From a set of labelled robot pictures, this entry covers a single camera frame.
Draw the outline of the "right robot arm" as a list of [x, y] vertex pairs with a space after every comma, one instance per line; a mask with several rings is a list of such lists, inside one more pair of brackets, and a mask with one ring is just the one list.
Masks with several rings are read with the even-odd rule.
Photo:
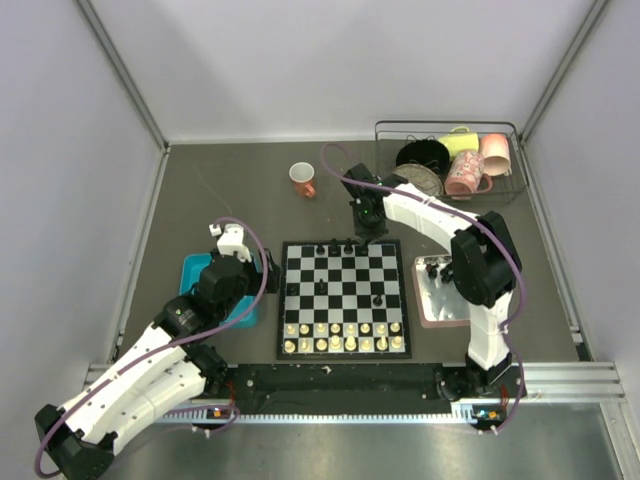
[[445, 248], [451, 261], [442, 270], [469, 311], [470, 341], [466, 380], [476, 394], [498, 389], [512, 365], [506, 336], [515, 317], [509, 314], [522, 265], [503, 217], [491, 211], [475, 215], [426, 195], [407, 179], [383, 180], [360, 163], [341, 181], [350, 202], [356, 235], [365, 241], [387, 233], [388, 220], [405, 225]]

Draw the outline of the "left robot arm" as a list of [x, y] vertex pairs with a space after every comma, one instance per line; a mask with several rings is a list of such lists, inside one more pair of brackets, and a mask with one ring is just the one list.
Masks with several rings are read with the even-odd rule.
[[36, 475], [48, 478], [41, 467], [48, 456], [68, 479], [97, 479], [157, 419], [201, 394], [220, 394], [228, 364], [207, 341], [231, 327], [241, 300], [252, 300], [246, 317], [277, 292], [279, 274], [265, 248], [257, 255], [214, 249], [195, 284], [165, 304], [122, 358], [76, 397], [37, 412]]

